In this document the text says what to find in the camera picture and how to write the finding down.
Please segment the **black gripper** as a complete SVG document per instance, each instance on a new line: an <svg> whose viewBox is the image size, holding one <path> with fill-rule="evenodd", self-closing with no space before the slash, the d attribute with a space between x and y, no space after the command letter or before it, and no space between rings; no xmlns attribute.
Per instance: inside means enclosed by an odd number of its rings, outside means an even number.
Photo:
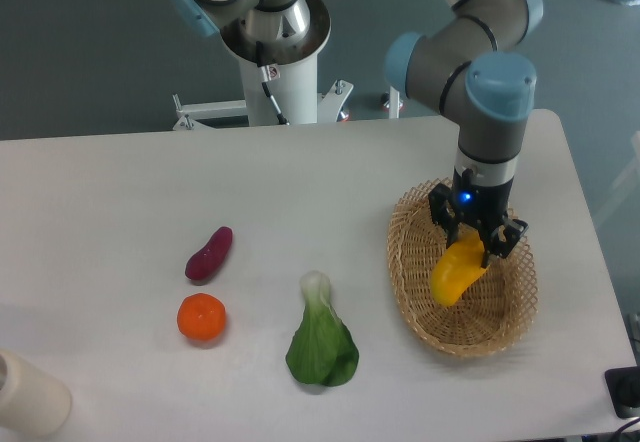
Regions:
<svg viewBox="0 0 640 442"><path fill-rule="evenodd" d="M428 194L432 222L446 235L446 247L459 237L464 223L479 230L484 252L481 266L506 259L528 230L528 223L507 214L513 180L497 186L471 183L471 176L454 171L452 185L437 184Z"/></svg>

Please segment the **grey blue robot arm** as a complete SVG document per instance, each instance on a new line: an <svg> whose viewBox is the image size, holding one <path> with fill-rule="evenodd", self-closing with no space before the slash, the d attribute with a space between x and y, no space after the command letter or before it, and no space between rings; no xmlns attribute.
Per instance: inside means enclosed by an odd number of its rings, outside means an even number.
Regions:
<svg viewBox="0 0 640 442"><path fill-rule="evenodd" d="M536 71L514 47L540 22L542 0L446 0L454 20L427 37L406 33L389 48L389 85L457 124L453 185L429 195L449 242L475 229L481 262L507 257L527 229L507 213ZM253 125L316 123L318 53L331 30L321 0L171 0L204 37L220 35L241 68Z"/></svg>

